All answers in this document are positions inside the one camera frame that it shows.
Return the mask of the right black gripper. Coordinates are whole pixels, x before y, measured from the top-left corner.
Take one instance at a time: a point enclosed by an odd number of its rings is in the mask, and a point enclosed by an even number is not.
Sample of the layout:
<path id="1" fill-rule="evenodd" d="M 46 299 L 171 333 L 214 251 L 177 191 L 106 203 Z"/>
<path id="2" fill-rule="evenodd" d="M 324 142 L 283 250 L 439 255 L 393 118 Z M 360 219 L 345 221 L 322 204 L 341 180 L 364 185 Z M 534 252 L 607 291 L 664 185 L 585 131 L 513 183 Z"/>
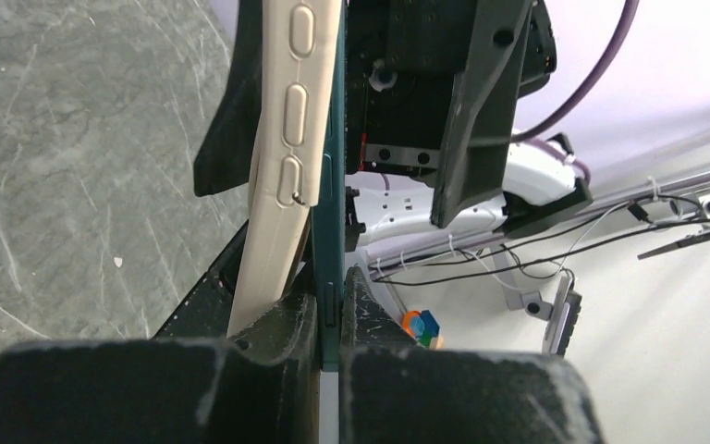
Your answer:
<path id="1" fill-rule="evenodd" d="M 436 171 L 439 228 L 502 192 L 531 8 L 349 2 L 346 172 Z"/>

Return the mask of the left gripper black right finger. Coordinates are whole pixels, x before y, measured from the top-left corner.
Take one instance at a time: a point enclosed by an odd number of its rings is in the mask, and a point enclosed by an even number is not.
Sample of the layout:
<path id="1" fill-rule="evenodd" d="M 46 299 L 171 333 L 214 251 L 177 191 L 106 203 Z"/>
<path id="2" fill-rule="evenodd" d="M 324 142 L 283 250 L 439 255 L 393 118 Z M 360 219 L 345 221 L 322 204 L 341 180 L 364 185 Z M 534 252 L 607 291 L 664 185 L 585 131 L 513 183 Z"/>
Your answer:
<path id="1" fill-rule="evenodd" d="M 566 361 L 514 351 L 424 348 L 345 279 L 339 354 L 343 443 L 601 443 L 590 392 Z"/>

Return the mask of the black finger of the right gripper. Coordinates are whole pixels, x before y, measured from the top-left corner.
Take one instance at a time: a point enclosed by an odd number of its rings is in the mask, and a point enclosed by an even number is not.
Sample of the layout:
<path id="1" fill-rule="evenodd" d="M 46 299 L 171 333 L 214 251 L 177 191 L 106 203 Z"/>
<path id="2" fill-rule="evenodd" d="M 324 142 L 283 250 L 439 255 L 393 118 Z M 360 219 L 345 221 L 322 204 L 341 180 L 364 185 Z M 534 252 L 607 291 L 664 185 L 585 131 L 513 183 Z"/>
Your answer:
<path id="1" fill-rule="evenodd" d="M 198 197 L 249 181 L 262 111 L 263 3 L 215 1 L 214 12 L 234 36 L 234 49 L 225 94 L 193 163 L 193 190 Z"/>

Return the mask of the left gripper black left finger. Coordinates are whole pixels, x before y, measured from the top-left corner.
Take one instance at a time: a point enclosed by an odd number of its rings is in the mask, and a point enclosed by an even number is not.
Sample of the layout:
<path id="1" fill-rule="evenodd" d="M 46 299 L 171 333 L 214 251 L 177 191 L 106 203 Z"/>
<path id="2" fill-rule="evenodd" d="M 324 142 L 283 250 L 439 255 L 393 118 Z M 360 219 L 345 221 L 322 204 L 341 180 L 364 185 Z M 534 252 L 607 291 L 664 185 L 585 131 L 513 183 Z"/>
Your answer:
<path id="1" fill-rule="evenodd" d="M 0 443 L 313 443 L 313 296 L 236 337 L 23 342 L 0 354 Z"/>

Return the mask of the beige phone case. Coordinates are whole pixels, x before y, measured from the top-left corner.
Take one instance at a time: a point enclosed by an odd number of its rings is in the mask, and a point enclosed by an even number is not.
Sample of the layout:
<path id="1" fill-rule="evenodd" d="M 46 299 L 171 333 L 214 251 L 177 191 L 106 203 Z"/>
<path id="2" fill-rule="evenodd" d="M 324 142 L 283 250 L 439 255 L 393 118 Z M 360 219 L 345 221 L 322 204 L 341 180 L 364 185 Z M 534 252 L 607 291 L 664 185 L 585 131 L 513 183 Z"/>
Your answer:
<path id="1" fill-rule="evenodd" d="M 282 297 L 319 202 L 342 9 L 340 1 L 263 2 L 257 164 L 228 336 Z"/>

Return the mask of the phone with dark screen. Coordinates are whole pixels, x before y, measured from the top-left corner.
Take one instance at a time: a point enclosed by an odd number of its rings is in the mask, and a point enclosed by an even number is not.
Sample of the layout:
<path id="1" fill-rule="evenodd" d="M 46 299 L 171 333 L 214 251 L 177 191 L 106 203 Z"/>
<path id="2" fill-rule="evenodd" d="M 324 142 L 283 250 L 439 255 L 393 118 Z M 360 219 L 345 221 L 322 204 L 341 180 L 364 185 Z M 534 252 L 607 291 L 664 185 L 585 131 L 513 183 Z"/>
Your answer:
<path id="1" fill-rule="evenodd" d="M 345 55 L 347 3 L 337 1 L 339 26 L 325 135 L 319 203 L 312 209 L 312 261 L 318 309 L 321 369 L 339 363 L 341 304 L 345 281 Z"/>

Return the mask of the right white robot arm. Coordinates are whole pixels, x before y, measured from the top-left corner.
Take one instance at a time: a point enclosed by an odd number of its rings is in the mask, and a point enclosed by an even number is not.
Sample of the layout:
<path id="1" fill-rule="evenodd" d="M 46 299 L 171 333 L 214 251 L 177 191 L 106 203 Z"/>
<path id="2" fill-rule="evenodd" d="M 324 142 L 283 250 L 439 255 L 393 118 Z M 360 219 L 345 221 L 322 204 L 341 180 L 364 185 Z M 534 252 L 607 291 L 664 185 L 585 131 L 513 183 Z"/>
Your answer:
<path id="1" fill-rule="evenodd" d="M 591 203 L 569 142 L 511 134 L 555 67 L 527 1 L 218 1 L 234 40 L 193 190 L 250 188 L 252 246 L 430 228 L 520 239 Z"/>

